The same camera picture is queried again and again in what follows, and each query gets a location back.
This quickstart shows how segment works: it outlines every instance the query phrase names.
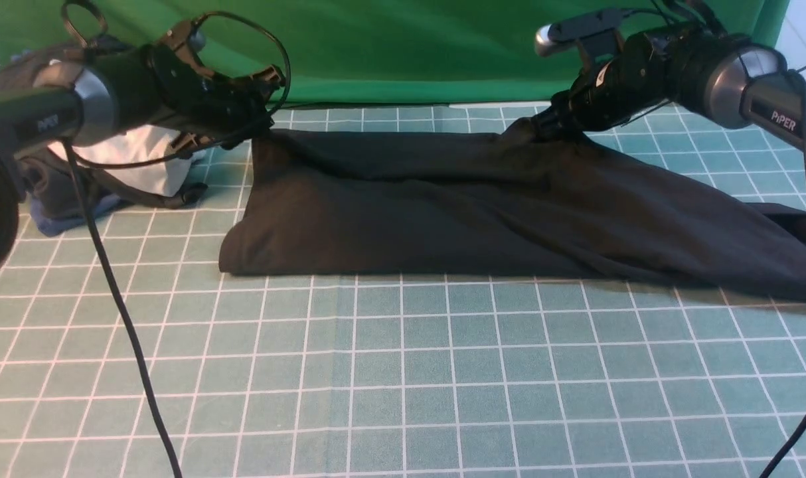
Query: folded black garment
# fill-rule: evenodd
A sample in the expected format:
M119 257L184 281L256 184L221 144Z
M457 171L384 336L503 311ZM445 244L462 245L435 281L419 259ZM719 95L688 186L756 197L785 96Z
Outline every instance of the folded black garment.
M806 212L586 136L273 130L220 251L233 275L632 279L806 302Z

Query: green backdrop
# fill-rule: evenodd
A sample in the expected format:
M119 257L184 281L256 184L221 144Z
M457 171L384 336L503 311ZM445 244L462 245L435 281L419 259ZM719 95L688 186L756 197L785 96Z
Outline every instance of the green backdrop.
M239 13L284 42L294 70L291 101L395 104L546 100L570 85L580 61L576 52L537 57L533 38L539 27L604 7L650 6L647 0L94 2L108 18L109 33L135 44L205 10ZM728 30L774 45L789 0L706 2ZM0 61L67 39L60 4L0 0ZM623 32L660 23L642 15L629 19ZM84 25L96 31L94 22ZM248 27L225 19L208 25L203 60L209 66L241 74L281 64L268 40Z

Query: white cloth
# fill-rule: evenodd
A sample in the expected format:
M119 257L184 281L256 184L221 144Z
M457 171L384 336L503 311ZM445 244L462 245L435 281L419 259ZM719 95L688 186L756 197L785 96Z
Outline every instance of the white cloth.
M167 148L179 132L164 127L145 125L119 134L97 145L75 147L75 152L91 163L118 164L141 163L164 157ZM59 158L66 160L63 145L52 143L48 146ZM133 169L108 169L111 176L146 193L172 197L178 193L187 178L191 163L202 159L206 151L199 151L191 159L176 158L166 163Z

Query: blue cloth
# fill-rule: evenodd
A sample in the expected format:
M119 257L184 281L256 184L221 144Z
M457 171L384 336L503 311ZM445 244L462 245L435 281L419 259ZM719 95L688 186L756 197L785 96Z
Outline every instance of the blue cloth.
M100 218L103 215L109 214L114 209L119 208L123 204L123 200L116 194L108 194L100 199L93 208L93 217ZM42 235L48 237L58 236L64 231L71 230L72 228L84 225L84 216L75 216L72 218L63 218L63 220L52 220L47 218L42 213L42 204L40 200L31 196L31 217L37 229L42 232Z
M30 49L26 48L20 54L12 54L11 55L11 62L20 60L20 58L24 57L27 54L30 54L30 52L31 52Z

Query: table surface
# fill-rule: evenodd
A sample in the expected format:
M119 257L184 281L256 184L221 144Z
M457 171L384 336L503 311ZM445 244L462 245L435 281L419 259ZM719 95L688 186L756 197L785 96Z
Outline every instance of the table surface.
M542 106L281 112L321 131L499 132ZM804 208L803 160L667 107L598 142ZM232 278L248 146L182 211L100 221L185 476L756 477L806 409L806 305L552 278ZM86 230L23 209L0 273L0 477L169 476ZM806 435L777 477L806 477Z

